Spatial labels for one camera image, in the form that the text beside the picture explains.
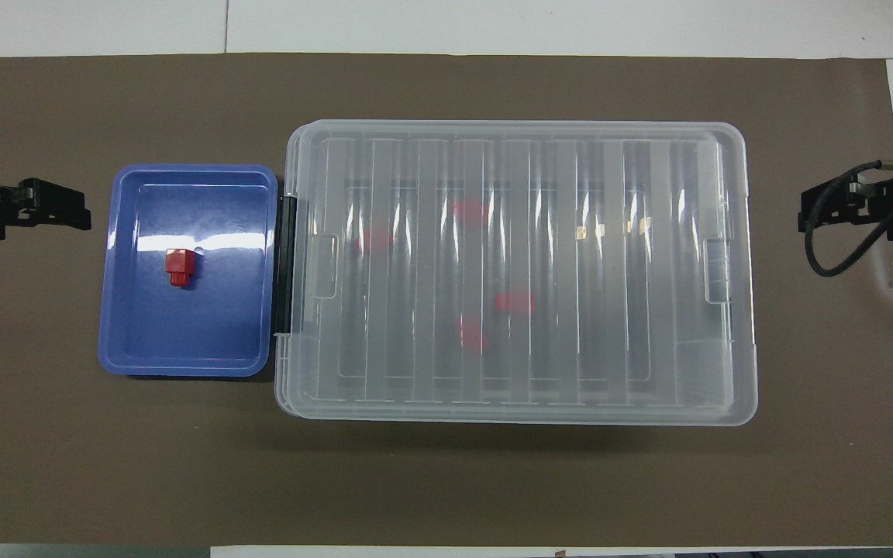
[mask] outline blue tray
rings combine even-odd
[[[249,377],[271,337],[278,182],[252,165],[132,165],[113,183],[98,359],[113,374]],[[171,286],[164,257],[194,250]]]

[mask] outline transparent plastic box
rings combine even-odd
[[[717,122],[298,128],[280,406],[315,419],[746,422],[744,152]]]

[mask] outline red plastic piece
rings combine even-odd
[[[495,297],[495,310],[512,315],[530,315],[536,311],[536,296],[526,289],[515,289]]]
[[[187,287],[195,275],[195,252],[184,248],[171,248],[164,258],[164,271],[171,275],[171,285]]]
[[[480,201],[454,201],[453,216],[467,225],[484,226],[488,222],[488,206]]]
[[[488,338],[481,331],[481,324],[471,320],[465,324],[464,317],[457,320],[457,333],[460,333],[460,346],[472,353],[483,353],[488,347]]]
[[[357,237],[357,251],[366,254],[372,250],[389,250],[394,242],[394,234],[387,229],[365,229]]]

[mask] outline black cable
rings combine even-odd
[[[818,200],[815,202],[814,208],[809,212],[809,217],[805,220],[805,257],[808,257],[809,265],[812,266],[812,269],[815,270],[818,275],[823,277],[833,277],[850,269],[850,266],[856,264],[857,261],[864,256],[866,251],[871,249],[871,246],[876,243],[878,238],[886,232],[888,227],[892,225],[893,209],[891,209],[888,215],[884,215],[881,222],[871,230],[871,233],[867,234],[857,248],[855,248],[853,252],[850,252],[850,255],[847,255],[847,257],[836,266],[830,268],[822,267],[822,265],[819,264],[818,259],[815,258],[815,247],[812,245],[812,236],[814,236],[815,233],[815,225],[819,222],[819,213],[822,212],[822,207],[826,205],[826,202],[836,193],[836,191],[840,188],[847,187],[857,174],[868,169],[878,168],[880,168],[880,161],[873,161],[871,163],[859,165],[858,167],[851,169],[850,172],[836,177],[836,179],[830,181],[829,186],[822,191],[822,194],[819,195]]]

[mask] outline brown table surface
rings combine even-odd
[[[739,428],[317,422],[95,357],[115,174],[279,173],[319,118],[722,120],[746,137],[760,407]],[[893,244],[812,274],[798,193],[893,156],[883,60],[216,54],[0,60],[0,184],[91,232],[0,243],[0,543],[893,544]],[[821,231],[819,255],[863,232]]]

